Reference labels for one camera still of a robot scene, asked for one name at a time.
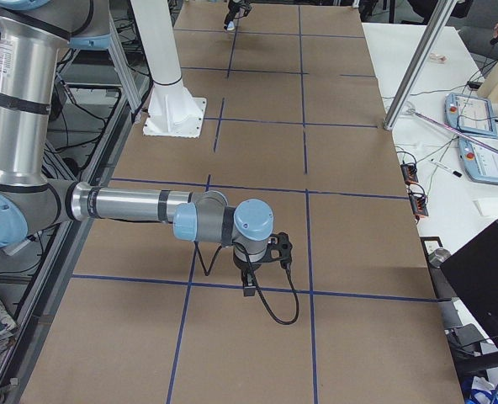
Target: black cable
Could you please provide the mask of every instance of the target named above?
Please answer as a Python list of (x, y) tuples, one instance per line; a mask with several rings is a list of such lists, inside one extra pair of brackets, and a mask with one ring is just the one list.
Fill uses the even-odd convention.
[(435, 151), (427, 154), (426, 156), (424, 156), (423, 158), (420, 158), (419, 160), (417, 160), (417, 162), (422, 162), (423, 160), (426, 160), (427, 158), (429, 158), (430, 156), (438, 153), (440, 150), (442, 150), (444, 147), (447, 147), (449, 146), (451, 143), (453, 143), (454, 141), (456, 141), (458, 139), (458, 136), (454, 137), (453, 139), (451, 139), (450, 141), (446, 142), (444, 145), (438, 147)]
[(206, 269), (206, 265), (204, 264), (204, 260), (202, 258), (202, 254), (200, 253), (200, 248), (199, 248), (199, 243), (198, 242), (193, 242), (195, 245), (195, 250), (197, 251), (197, 254), (199, 255), (199, 261), (200, 265), (202, 265), (202, 270), (204, 271), (204, 276), (209, 276), (212, 273), (212, 268), (214, 267), (215, 260), (219, 256), (219, 252), (223, 248), (223, 246), (218, 246), (217, 249), (215, 250), (214, 256), (212, 257), (211, 263), (209, 263), (209, 268)]
[(55, 92), (56, 92), (56, 97), (58, 98), (58, 102), (61, 105), (61, 116), (62, 116), (62, 121), (64, 122), (64, 129), (66, 130), (66, 146), (69, 146), (70, 144), (70, 132), (67, 129), (67, 122), (66, 122), (66, 116), (64, 116), (64, 106), (62, 105), (61, 101), (61, 95), (58, 93), (58, 88), (54, 86)]
[[(440, 159), (438, 160), (439, 162), (442, 162), (443, 158), (445, 157), (446, 153), (449, 150), (449, 147), (451, 147), (451, 141), (448, 143), (446, 149), (443, 151), (442, 155), (440, 156)], [(434, 174), (436, 174), (436, 171), (438, 169), (438, 166), (434, 167), (434, 171), (432, 171), (432, 174), (430, 176), (430, 181), (428, 183), (428, 191), (426, 192), (426, 197), (428, 198), (428, 195), (431, 193), (432, 189), (432, 180), (434, 179)]]
[(252, 280), (253, 280), (253, 283), (255, 284), (255, 288), (257, 289), (258, 296), (260, 297), (260, 300), (261, 300), (262, 304), (264, 305), (264, 308), (266, 308), (266, 311), (268, 312), (270, 317), (275, 322), (277, 322), (278, 324), (281, 324), (283, 326), (289, 326), (291, 324), (294, 324), (298, 320), (298, 317), (299, 317), (299, 299), (298, 299), (298, 292), (295, 289), (294, 284), (292, 282), (292, 275), (290, 273), (290, 268), (286, 269), (285, 272), (286, 272), (286, 278), (287, 278), (289, 285), (290, 285), (290, 289), (292, 290), (292, 294), (294, 295), (296, 308), (295, 308), (295, 314), (294, 314), (294, 317), (292, 318), (292, 320), (284, 321), (284, 320), (281, 320), (280, 318), (278, 318), (275, 315), (275, 313), (273, 313), (272, 308), (270, 307), (270, 305), (268, 304), (268, 301), (264, 297), (262, 289), (260, 288), (260, 285), (258, 284), (257, 276), (255, 275), (255, 270), (252, 267), (252, 262), (251, 262), (251, 258), (249, 257), (249, 252), (247, 252), (246, 248), (242, 244), (240, 244), (239, 242), (233, 242), (233, 245), (235, 247), (240, 248), (241, 252), (245, 255), (247, 267), (248, 267), (250, 275), (252, 276)]
[(36, 262), (34, 265), (31, 265), (28, 268), (23, 269), (21, 271), (16, 271), (16, 272), (15, 271), (0, 271), (0, 275), (1, 274), (22, 274), (24, 272), (29, 272), (31, 269), (34, 269), (34, 267), (40, 266), (41, 262), (45, 259), (44, 243), (41, 241), (41, 236), (38, 236), (38, 242), (40, 243), (40, 248), (41, 248), (41, 253), (38, 254), (38, 256), (40, 257), (38, 262)]
[(127, 219), (110, 219), (112, 221), (121, 221), (123, 223), (161, 223), (160, 221), (130, 221)]

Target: computer monitor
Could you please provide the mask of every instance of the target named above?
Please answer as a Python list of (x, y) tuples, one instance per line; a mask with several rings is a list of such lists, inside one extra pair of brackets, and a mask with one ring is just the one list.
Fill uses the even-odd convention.
[[(498, 220), (447, 259), (441, 269), (498, 348)], [(487, 360), (480, 363), (484, 369), (498, 365)]]

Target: cardboard table surface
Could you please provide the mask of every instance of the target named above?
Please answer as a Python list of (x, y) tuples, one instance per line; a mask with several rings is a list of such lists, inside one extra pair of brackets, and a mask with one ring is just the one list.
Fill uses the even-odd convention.
[[(175, 27), (201, 136), (136, 125), (110, 186), (267, 201), (299, 320), (242, 296), (229, 249), (205, 277), (170, 226), (96, 221), (22, 403), (462, 402), (358, 11), (225, 14), (185, 3)], [(257, 274), (291, 317), (280, 267)]]

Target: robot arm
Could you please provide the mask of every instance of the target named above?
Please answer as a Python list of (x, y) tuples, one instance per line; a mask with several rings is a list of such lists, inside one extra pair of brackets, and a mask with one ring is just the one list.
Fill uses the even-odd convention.
[[(159, 23), (168, 25), (170, 35), (144, 38), (153, 29), (140, 29), (143, 45), (146, 50), (147, 44), (156, 45), (163, 39), (168, 43), (159, 46), (174, 49), (171, 56), (176, 60), (149, 58), (159, 87), (152, 103), (154, 99), (160, 104), (167, 98), (180, 98), (180, 104), (187, 104), (166, 2), (135, 2), (135, 16), (138, 23), (144, 19), (149, 25), (144, 8), (154, 3), (165, 3), (165, 20)], [(47, 179), (41, 174), (58, 50), (70, 40), (97, 43), (109, 37), (108, 0), (0, 0), (0, 26), (0, 247), (63, 221), (105, 218), (170, 223), (179, 239), (233, 246), (246, 295), (254, 295), (256, 290), (263, 299), (254, 275), (262, 263), (280, 261), (291, 284), (292, 245), (286, 234), (272, 234), (272, 210), (260, 200), (230, 207), (226, 198), (214, 191), (111, 189)], [(157, 61), (169, 65), (166, 72), (158, 68)], [(178, 75), (180, 78), (169, 83)], [(172, 115), (167, 126), (189, 118)]]

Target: silver arm segment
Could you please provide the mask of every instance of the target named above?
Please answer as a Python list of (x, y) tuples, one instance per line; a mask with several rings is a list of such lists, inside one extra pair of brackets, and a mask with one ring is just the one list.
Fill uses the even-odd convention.
[[(170, 223), (177, 238), (242, 246), (234, 250), (245, 263), (247, 258), (252, 263), (263, 258), (273, 213), (262, 201), (250, 199), (235, 208), (214, 191), (112, 189), (48, 180), (41, 174), (58, 51), (75, 36), (108, 35), (113, 24), (107, 0), (40, 3), (31, 2), (29, 9), (16, 11), (13, 2), (0, 0), (0, 247), (63, 221), (105, 218)], [(142, 6), (135, 4), (134, 11), (137, 18), (141, 15), (141, 34), (144, 31), (146, 36), (151, 22)], [(162, 28), (170, 31), (162, 36), (168, 40), (162, 49), (171, 50), (169, 57), (176, 60), (168, 61), (162, 71), (154, 56), (151, 70), (156, 80), (178, 80), (181, 75), (170, 19), (168, 23), (168, 28)], [(145, 48), (151, 40), (157, 41), (144, 39)], [(183, 88), (176, 80), (172, 85)]]

